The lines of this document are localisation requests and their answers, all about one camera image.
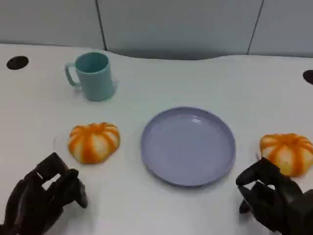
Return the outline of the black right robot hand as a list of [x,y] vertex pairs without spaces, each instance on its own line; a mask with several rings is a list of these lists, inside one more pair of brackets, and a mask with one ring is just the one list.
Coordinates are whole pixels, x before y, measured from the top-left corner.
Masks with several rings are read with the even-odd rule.
[[243,196],[239,213],[252,213],[272,232],[283,235],[313,233],[313,191],[303,192],[279,167],[262,158],[236,179]]

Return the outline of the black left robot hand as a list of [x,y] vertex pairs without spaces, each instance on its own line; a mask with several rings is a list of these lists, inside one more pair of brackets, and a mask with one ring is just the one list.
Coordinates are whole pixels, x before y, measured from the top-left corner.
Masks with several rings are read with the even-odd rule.
[[88,206],[79,172],[68,168],[55,152],[19,180],[5,208],[2,235],[43,235],[60,218],[63,207],[77,202]]

